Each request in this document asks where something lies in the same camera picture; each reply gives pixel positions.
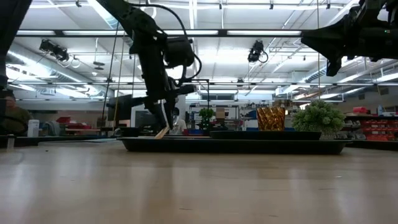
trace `table surface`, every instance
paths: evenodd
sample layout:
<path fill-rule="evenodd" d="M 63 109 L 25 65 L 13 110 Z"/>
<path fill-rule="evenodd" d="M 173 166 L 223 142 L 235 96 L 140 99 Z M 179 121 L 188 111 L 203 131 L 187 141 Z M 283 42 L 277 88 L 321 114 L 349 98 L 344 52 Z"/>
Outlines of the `table surface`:
<path fill-rule="evenodd" d="M 150 154 L 118 141 L 0 152 L 1 223 L 398 223 L 398 153 Z"/>

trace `amber glass vase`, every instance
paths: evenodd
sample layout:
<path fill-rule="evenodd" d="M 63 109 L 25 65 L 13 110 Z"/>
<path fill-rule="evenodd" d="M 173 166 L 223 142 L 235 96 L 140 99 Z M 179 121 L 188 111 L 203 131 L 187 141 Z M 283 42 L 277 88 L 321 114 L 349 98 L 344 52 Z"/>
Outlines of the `amber glass vase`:
<path fill-rule="evenodd" d="M 285 129 L 285 108 L 257 108 L 260 131 L 283 131 Z"/>

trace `white container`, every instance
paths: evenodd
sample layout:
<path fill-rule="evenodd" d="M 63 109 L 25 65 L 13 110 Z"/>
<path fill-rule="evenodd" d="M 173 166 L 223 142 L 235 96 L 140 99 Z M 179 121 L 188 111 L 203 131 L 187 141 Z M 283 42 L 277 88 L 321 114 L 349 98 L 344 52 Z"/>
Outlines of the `white container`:
<path fill-rule="evenodd" d="M 27 125 L 27 136 L 38 137 L 39 136 L 39 120 L 29 120 Z"/>

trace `potted plant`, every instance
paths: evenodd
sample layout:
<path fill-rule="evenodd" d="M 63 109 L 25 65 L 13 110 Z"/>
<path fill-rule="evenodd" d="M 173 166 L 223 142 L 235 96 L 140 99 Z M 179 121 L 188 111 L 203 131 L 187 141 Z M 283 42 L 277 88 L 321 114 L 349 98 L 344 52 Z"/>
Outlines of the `potted plant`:
<path fill-rule="evenodd" d="M 344 124 L 344 114 L 332 104 L 315 100 L 305 110 L 294 115 L 293 128 L 296 131 L 318 131 L 321 139 L 334 139 Z"/>
<path fill-rule="evenodd" d="M 201 116 L 201 121 L 200 121 L 200 129 L 203 130 L 210 130 L 210 119 L 213 117 L 213 109 L 207 109 L 207 108 L 202 108 L 199 111 L 199 116 Z"/>

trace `black tray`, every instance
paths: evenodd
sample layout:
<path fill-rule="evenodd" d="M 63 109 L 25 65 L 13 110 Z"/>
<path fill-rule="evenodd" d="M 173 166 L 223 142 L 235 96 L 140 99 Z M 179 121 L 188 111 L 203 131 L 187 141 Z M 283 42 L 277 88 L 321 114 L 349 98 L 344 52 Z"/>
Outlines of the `black tray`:
<path fill-rule="evenodd" d="M 313 131 L 211 131 L 213 139 L 250 140 L 319 140 L 320 132 Z"/>
<path fill-rule="evenodd" d="M 219 140 L 210 138 L 119 138 L 131 152 L 339 154 L 351 141 Z"/>

